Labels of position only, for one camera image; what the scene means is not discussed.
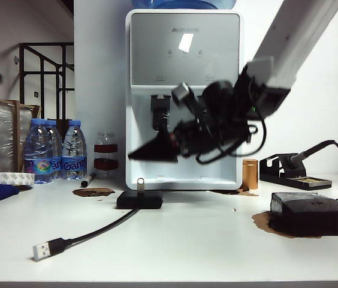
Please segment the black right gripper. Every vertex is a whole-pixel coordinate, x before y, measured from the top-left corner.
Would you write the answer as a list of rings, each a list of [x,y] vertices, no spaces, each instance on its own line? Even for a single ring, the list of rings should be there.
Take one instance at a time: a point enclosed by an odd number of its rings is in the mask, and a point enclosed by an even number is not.
[[[159,131],[155,138],[128,154],[131,160],[163,161],[177,163],[178,154],[190,157],[207,154],[215,149],[228,146],[227,151],[235,151],[248,139],[248,125],[238,123],[202,124],[193,120],[179,122],[174,130]]]

